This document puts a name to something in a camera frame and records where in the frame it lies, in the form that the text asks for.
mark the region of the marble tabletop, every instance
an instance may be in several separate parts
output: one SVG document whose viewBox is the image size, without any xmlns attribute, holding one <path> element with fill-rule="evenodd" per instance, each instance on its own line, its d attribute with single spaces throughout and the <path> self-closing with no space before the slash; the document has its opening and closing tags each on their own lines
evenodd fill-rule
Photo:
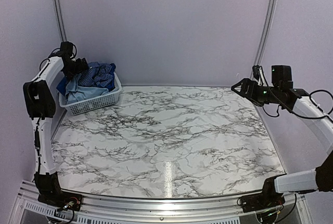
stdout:
<svg viewBox="0 0 333 224">
<path fill-rule="evenodd" d="M 66 114 L 52 141 L 64 189 L 202 197 L 284 173 L 254 106 L 228 88 L 124 87 L 119 102 Z"/>
</svg>

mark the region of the white wall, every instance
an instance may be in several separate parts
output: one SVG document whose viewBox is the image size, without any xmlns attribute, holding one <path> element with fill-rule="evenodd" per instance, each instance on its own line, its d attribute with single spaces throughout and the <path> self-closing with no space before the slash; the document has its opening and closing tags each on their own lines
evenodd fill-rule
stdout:
<svg viewBox="0 0 333 224">
<path fill-rule="evenodd" d="M 296 88 L 333 92 L 333 0 L 278 0 L 262 62 L 269 81 L 273 64 L 292 67 Z M 330 97 L 314 98 L 324 109 L 331 108 Z M 272 114 L 275 109 L 267 107 Z M 261 113 L 289 173 L 318 167 L 325 160 L 320 142 L 295 116 L 285 110 L 279 118 Z M 313 193 L 306 198 L 314 223 L 332 223 L 333 193 Z"/>
<path fill-rule="evenodd" d="M 123 84 L 231 86 L 254 63 L 268 0 L 61 0 L 67 37 Z"/>
<path fill-rule="evenodd" d="M 52 0 L 0 0 L 0 223 L 7 223 L 23 179 L 34 172 L 32 125 L 23 83 L 59 46 Z"/>
</svg>

